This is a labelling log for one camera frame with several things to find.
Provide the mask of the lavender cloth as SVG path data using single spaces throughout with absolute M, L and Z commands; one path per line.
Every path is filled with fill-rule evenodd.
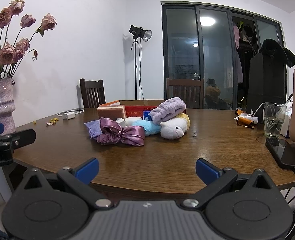
M 91 139 L 96 140 L 97 137 L 102 134 L 99 120 L 89 121 L 89 122 L 86 122 L 84 125 L 88 129 L 88 133 L 89 133 Z

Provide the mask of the purple satin bow scrunchie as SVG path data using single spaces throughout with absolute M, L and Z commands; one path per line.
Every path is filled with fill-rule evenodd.
M 142 126 L 121 127 L 116 121 L 110 118 L 100 118 L 102 134 L 96 138 L 102 145 L 115 145 L 122 143 L 132 146 L 144 146 L 145 130 Z

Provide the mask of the yellow white sheep plush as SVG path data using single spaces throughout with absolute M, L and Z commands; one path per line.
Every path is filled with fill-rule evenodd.
M 190 128 L 190 119 L 186 113 L 180 113 L 174 118 L 161 122 L 160 135 L 167 140 L 176 140 L 184 136 Z

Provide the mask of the pink layered sponge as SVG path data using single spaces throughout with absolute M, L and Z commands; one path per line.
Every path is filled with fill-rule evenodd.
M 126 109 L 124 105 L 99 106 L 97 113 L 99 118 L 110 118 L 114 121 L 118 118 L 126 119 Z

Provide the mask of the light blue plush toy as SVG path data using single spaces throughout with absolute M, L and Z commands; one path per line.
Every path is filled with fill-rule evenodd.
M 145 136 L 155 135 L 160 133 L 161 126 L 154 124 L 152 121 L 147 120 L 137 120 L 134 121 L 133 126 L 141 126 L 145 131 Z

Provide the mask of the lavender fuzzy headband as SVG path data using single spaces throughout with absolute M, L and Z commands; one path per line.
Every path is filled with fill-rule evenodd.
M 161 103 L 151 110 L 148 115 L 152 118 L 154 124 L 159 125 L 161 122 L 166 122 L 185 110 L 185 102 L 179 97 L 174 97 Z

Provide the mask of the blue tissue pack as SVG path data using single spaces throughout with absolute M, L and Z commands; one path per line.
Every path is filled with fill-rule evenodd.
M 152 121 L 152 117 L 150 116 L 150 111 L 149 110 L 144 110 L 143 111 L 143 120 Z

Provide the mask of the scattered flower petals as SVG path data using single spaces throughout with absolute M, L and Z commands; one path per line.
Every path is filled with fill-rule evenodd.
M 51 118 L 51 119 L 40 119 L 33 122 L 33 125 L 44 124 L 45 126 L 52 126 L 59 122 L 59 118 Z

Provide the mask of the white wedge eraser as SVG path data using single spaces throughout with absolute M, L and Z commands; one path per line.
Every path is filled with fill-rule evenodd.
M 121 126 L 125 127 L 126 126 L 126 121 L 123 118 L 117 118 L 116 122 Z

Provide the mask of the orange white wrapper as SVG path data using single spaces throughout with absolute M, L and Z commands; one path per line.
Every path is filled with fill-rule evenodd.
M 235 120 L 238 126 L 254 129 L 255 125 L 258 124 L 258 117 L 253 116 L 253 112 L 247 114 L 246 112 L 237 109 L 235 113 Z

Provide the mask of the red cardboard box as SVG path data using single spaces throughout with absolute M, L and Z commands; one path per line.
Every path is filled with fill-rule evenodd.
M 144 110 L 153 110 L 165 100 L 119 100 L 105 103 L 100 106 L 124 105 L 126 109 L 126 117 L 137 116 L 143 118 Z

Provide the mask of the black smartphone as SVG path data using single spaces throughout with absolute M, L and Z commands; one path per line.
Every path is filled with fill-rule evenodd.
M 266 147 L 280 168 L 295 171 L 295 150 L 286 140 L 266 138 Z

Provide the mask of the dark wooden chair back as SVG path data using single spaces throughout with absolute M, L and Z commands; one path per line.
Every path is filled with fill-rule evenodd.
M 179 97 L 187 108 L 203 109 L 204 80 L 166 78 L 165 98 Z

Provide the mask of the black bag with garment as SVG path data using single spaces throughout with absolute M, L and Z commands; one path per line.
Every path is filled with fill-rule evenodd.
M 263 122 L 265 102 L 286 101 L 286 68 L 295 65 L 295 54 L 273 39 L 263 41 L 259 52 L 250 60 L 247 112 L 254 112 Z

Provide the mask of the studio light on stand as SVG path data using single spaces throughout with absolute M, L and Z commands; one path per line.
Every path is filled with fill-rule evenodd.
M 129 33 L 132 35 L 133 42 L 131 50 L 134 51 L 134 96 L 135 100 L 138 99 L 138 58 L 141 57 L 141 52 L 139 50 L 141 47 L 141 41 L 148 42 L 152 37 L 151 30 L 145 30 L 142 27 L 136 27 L 130 25 Z

